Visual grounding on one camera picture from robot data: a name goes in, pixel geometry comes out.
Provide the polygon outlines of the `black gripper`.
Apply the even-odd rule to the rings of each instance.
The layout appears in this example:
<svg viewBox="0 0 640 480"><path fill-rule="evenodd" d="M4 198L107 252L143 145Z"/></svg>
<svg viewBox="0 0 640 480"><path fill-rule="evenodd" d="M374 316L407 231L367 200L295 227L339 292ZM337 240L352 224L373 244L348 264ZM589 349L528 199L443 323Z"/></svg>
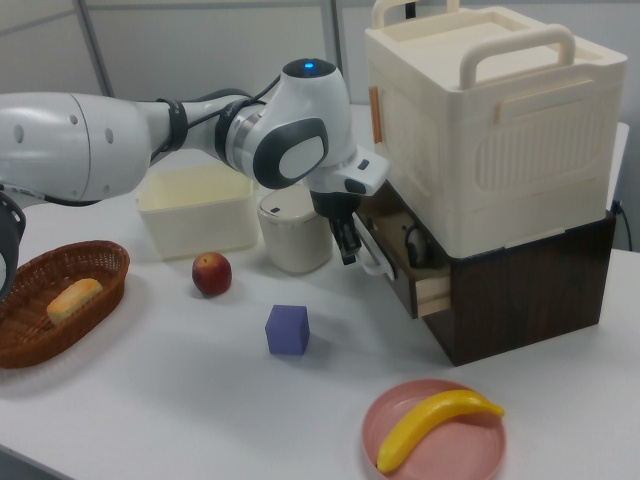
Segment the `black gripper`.
<svg viewBox="0 0 640 480"><path fill-rule="evenodd" d="M356 261L361 248L353 214L360 206L361 196L353 193L320 193L311 191L316 213L330 221L331 231L344 265Z"/></svg>

